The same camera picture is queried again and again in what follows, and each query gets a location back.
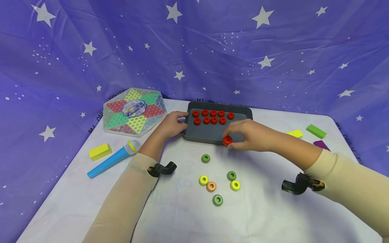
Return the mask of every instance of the hand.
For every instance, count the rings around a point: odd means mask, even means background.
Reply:
[[[188,116],[188,112],[173,111],[169,113],[165,119],[155,129],[155,133],[163,136],[164,138],[171,138],[181,134],[183,130],[187,128],[187,124],[180,122],[178,118]]]
[[[258,152],[272,151],[277,145],[280,132],[251,119],[231,122],[223,133],[223,138],[230,133],[243,134],[244,141],[231,143],[229,149],[253,150]]]

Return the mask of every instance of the yellow ring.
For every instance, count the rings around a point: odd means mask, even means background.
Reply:
[[[239,181],[233,180],[233,181],[230,183],[230,187],[231,187],[231,189],[234,190],[234,191],[239,190],[239,189],[240,189],[240,183],[239,183]]]
[[[130,148],[132,148],[132,150],[137,153],[138,151],[134,148],[134,146],[132,146],[132,144],[130,143],[130,141],[128,141],[128,145],[130,146]]]
[[[208,177],[206,175],[200,176],[200,179],[198,179],[198,182],[200,182],[200,185],[206,185],[208,184]]]

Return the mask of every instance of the microphone head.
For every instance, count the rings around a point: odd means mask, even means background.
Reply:
[[[128,141],[123,147],[129,155],[134,155],[138,152],[141,145],[138,140],[133,139],[131,141]]]

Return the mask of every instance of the board label sticker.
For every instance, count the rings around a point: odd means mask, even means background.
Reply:
[[[122,113],[128,117],[137,117],[142,115],[147,108],[147,104],[143,100],[130,100],[123,105]]]

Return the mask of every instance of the red ring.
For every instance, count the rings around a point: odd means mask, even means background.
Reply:
[[[200,125],[200,124],[201,124],[201,119],[200,119],[200,118],[195,118],[195,119],[194,119],[194,124],[195,124],[196,126]]]
[[[219,119],[219,123],[222,124],[222,125],[224,125],[226,122],[227,122],[227,119],[225,117],[221,117]]]
[[[202,116],[208,116],[208,110],[204,109],[201,114]]]
[[[215,117],[216,115],[217,115],[217,111],[212,110],[212,111],[210,112],[210,116]]]
[[[235,117],[235,114],[232,113],[232,112],[228,113],[228,115],[227,115],[227,118],[228,118],[229,120],[234,119],[234,117]]]
[[[232,143],[232,138],[230,136],[226,136],[223,139],[223,143],[224,143],[225,146],[228,146],[230,143]]]
[[[210,121],[211,121],[211,119],[209,117],[205,117],[203,119],[204,124],[209,124]]]
[[[198,112],[198,110],[194,110],[192,115],[193,115],[193,117],[198,117],[198,116],[200,116],[200,112]]]
[[[211,123],[212,124],[217,124],[217,117],[212,117],[211,118]]]
[[[225,114],[225,112],[223,110],[220,110],[219,113],[218,113],[218,116],[219,117],[224,117],[224,114]]]

